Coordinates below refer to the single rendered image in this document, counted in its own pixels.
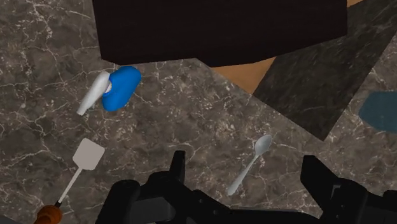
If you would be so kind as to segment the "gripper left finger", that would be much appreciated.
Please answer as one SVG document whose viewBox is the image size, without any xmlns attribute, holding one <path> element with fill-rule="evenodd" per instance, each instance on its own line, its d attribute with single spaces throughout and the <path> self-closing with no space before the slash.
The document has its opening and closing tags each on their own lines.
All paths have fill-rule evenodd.
<svg viewBox="0 0 397 224">
<path fill-rule="evenodd" d="M 147 182 L 114 183 L 104 202 L 104 224 L 232 224 L 232 210 L 200 190 L 185 186 L 185 155 L 174 152 L 168 171 L 154 172 Z"/>
</svg>

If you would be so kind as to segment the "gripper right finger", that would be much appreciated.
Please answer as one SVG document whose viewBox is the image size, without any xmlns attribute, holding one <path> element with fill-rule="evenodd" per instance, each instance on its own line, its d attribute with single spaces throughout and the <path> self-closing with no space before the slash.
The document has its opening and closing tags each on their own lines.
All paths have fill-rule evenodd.
<svg viewBox="0 0 397 224">
<path fill-rule="evenodd" d="M 338 177 L 314 155 L 303 157 L 300 181 L 323 212 L 320 224 L 397 224 L 397 190 L 371 193 Z"/>
</svg>

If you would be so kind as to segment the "grey spoon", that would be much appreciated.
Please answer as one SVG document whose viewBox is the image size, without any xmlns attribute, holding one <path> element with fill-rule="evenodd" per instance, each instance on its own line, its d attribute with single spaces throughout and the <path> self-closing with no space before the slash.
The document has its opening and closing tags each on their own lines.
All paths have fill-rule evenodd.
<svg viewBox="0 0 397 224">
<path fill-rule="evenodd" d="M 226 194 L 228 196 L 233 195 L 237 191 L 239 185 L 242 183 L 243 179 L 246 177 L 246 175 L 249 172 L 249 170 L 252 167 L 252 165 L 255 163 L 255 161 L 260 156 L 262 156 L 266 151 L 268 151 L 268 149 L 270 148 L 271 143 L 272 143 L 272 136 L 269 135 L 269 134 L 260 137 L 255 142 L 255 144 L 254 144 L 254 157 L 250 161 L 250 163 L 248 163 L 246 168 L 235 178 L 233 183 L 227 188 Z"/>
</svg>

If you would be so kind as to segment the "dark blue flat object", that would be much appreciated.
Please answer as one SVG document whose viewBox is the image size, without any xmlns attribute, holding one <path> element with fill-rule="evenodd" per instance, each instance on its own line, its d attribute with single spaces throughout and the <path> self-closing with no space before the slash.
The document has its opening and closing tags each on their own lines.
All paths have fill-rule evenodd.
<svg viewBox="0 0 397 224">
<path fill-rule="evenodd" d="M 377 130 L 397 134 L 397 91 L 371 92 L 359 117 Z"/>
</svg>

